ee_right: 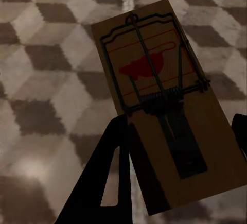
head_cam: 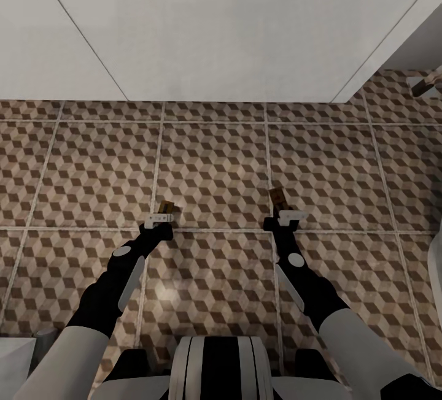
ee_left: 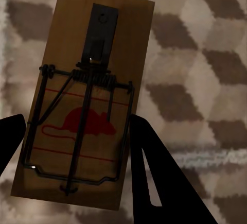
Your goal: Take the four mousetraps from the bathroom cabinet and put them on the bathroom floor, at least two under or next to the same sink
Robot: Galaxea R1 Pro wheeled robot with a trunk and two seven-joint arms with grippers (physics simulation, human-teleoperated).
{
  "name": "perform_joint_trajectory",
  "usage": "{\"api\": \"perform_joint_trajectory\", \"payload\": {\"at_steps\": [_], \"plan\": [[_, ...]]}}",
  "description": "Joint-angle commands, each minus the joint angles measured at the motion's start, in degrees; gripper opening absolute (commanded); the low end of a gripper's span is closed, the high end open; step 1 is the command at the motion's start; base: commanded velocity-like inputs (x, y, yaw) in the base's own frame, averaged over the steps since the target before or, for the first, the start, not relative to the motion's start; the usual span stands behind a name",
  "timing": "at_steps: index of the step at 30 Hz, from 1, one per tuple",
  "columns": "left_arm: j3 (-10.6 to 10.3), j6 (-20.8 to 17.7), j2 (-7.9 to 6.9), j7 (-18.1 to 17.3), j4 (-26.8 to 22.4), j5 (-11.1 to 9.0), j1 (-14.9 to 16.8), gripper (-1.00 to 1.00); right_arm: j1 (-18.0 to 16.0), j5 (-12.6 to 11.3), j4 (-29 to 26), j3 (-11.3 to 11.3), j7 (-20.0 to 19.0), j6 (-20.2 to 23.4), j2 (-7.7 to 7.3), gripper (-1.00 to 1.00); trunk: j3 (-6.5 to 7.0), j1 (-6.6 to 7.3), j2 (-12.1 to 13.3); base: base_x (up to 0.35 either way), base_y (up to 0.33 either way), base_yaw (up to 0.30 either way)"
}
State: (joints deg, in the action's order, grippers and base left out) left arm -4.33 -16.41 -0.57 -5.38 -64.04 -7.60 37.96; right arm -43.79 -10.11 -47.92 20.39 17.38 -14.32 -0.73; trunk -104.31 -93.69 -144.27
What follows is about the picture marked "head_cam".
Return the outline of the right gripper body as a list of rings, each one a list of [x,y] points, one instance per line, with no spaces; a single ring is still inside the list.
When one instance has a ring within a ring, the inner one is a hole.
[[[282,236],[289,236],[293,237],[293,232],[297,230],[299,221],[298,220],[292,220],[289,224],[289,226],[281,226],[277,220],[277,217],[265,217],[263,229],[265,232],[272,231],[274,234],[274,240],[275,243],[277,241],[277,238]]]

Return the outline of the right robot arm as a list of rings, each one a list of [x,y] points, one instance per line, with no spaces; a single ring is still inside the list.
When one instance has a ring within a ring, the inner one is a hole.
[[[286,290],[324,341],[357,400],[442,400],[442,391],[382,340],[336,293],[326,277],[308,268],[293,232],[309,212],[265,217],[279,255],[275,270]]]

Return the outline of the mousetrap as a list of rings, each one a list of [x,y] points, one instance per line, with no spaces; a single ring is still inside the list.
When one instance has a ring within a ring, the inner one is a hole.
[[[173,212],[174,202],[161,201],[158,213],[171,214]]]
[[[273,206],[276,207],[276,210],[277,210],[278,213],[281,210],[288,210],[288,209],[290,209],[288,207],[287,201],[285,199],[282,187],[272,188],[272,190],[269,190],[269,195],[271,196],[271,200],[272,200]]]

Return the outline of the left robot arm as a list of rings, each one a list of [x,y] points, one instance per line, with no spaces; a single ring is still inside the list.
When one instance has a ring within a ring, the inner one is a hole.
[[[175,216],[148,213],[140,235],[114,250],[96,283],[38,367],[11,400],[88,400],[118,317],[121,317],[145,259],[162,240],[173,239]]]

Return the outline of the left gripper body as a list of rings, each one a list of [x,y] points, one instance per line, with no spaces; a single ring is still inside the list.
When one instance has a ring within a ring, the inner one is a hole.
[[[146,236],[153,242],[153,250],[162,240],[171,241],[174,237],[172,225],[168,223],[159,223],[157,227],[150,229],[145,229],[143,223],[139,226],[139,230],[141,233],[139,236]]]

